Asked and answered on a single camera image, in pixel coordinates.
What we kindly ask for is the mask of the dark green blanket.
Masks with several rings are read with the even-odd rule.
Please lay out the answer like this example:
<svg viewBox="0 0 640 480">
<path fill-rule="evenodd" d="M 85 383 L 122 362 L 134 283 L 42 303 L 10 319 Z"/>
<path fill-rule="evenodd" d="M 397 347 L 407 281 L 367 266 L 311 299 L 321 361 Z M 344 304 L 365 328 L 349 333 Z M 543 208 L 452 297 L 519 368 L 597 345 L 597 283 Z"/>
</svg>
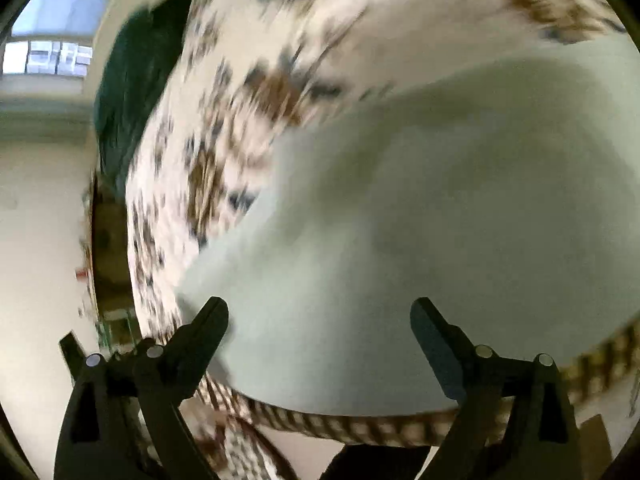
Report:
<svg viewBox="0 0 640 480">
<path fill-rule="evenodd" d="M 192 0 L 163 0 L 130 15 L 115 38 L 96 92 L 93 127 L 100 175 L 122 202 L 146 122 L 180 58 Z"/>
</svg>

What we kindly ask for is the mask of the floral cream bed blanket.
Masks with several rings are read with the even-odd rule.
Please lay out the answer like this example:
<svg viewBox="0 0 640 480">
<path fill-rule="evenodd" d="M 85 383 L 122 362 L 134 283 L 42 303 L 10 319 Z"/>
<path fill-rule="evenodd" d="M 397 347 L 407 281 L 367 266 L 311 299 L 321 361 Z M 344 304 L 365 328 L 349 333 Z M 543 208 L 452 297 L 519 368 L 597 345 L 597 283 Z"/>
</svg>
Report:
<svg viewBox="0 0 640 480">
<path fill-rule="evenodd" d="M 126 180 L 143 335 L 180 326 L 184 271 L 248 211 L 281 134 L 523 48 L 625 32 L 606 0 L 193 0 Z"/>
</svg>

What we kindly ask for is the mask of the window with grille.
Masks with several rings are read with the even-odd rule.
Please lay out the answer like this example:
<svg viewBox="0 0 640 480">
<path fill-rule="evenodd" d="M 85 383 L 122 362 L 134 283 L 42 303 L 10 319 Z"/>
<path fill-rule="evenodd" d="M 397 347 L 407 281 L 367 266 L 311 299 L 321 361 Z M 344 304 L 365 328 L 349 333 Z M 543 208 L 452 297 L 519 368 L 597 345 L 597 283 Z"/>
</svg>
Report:
<svg viewBox="0 0 640 480">
<path fill-rule="evenodd" d="M 110 0 L 28 0 L 1 43 L 1 73 L 85 78 Z"/>
</svg>

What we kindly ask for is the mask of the brown checkered bed sheet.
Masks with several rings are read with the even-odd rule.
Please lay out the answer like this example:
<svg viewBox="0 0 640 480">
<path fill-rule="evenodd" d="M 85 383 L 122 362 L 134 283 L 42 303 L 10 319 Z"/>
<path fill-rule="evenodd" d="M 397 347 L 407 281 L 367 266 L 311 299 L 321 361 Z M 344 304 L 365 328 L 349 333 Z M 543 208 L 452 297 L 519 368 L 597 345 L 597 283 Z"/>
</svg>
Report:
<svg viewBox="0 0 640 480">
<path fill-rule="evenodd" d="M 563 377 L 584 476 L 597 479 L 639 440 L 639 323 L 580 356 Z M 393 417 L 304 414 L 254 401 L 210 378 L 182 411 L 223 479 L 314 479 L 341 444 L 437 448 L 456 416 L 453 410 Z"/>
</svg>

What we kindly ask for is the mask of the light green fleece pant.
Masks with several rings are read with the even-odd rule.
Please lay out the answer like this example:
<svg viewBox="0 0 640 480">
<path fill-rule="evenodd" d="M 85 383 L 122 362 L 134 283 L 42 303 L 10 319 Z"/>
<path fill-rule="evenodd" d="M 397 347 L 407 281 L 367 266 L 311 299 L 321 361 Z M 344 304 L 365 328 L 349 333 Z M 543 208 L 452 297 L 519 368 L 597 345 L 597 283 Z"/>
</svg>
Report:
<svg viewBox="0 0 640 480">
<path fill-rule="evenodd" d="M 280 408 L 448 406 L 426 297 L 503 356 L 567 364 L 639 310 L 639 52 L 624 37 L 467 70 L 282 136 L 240 223 L 179 285 L 230 326 L 213 378 Z"/>
</svg>

